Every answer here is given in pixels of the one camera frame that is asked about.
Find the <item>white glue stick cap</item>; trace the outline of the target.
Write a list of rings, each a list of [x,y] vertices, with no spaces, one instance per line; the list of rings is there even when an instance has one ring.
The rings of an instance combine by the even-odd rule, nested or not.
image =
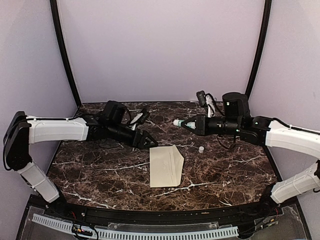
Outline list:
[[[203,146],[200,146],[200,147],[198,148],[198,152],[199,152],[199,153],[203,153],[203,152],[204,152],[204,149],[205,149],[205,148],[204,148]]]

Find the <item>cream paper envelope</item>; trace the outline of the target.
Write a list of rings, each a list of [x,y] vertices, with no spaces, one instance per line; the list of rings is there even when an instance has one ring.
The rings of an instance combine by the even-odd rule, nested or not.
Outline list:
[[[181,184],[184,157],[175,145],[149,149],[151,188],[177,187]]]

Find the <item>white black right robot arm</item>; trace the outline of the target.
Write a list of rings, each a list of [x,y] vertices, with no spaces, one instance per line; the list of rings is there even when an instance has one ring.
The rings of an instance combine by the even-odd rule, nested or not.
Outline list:
[[[276,147],[320,157],[320,133],[286,124],[278,118],[251,116],[248,97],[239,92],[228,92],[222,96],[223,110],[219,110],[213,96],[204,91],[197,92],[197,98],[206,114],[198,114],[186,120],[175,120],[173,124],[197,136],[232,136],[260,146]],[[286,200],[320,189],[320,162],[283,181],[266,187],[255,213],[266,217],[275,206]]]

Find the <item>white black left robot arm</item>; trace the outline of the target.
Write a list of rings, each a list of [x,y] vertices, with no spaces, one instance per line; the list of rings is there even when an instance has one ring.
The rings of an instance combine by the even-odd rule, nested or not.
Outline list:
[[[3,137],[4,169],[19,173],[32,189],[51,204],[51,210],[58,217],[67,218],[71,213],[70,206],[62,200],[63,195],[55,184],[33,161],[29,146],[42,142],[111,139],[135,149],[157,147],[158,142],[147,131],[137,128],[149,117],[147,109],[143,108],[126,123],[123,122],[125,114],[129,114],[129,109],[113,100],[109,100],[98,113],[71,118],[36,117],[18,111]]]

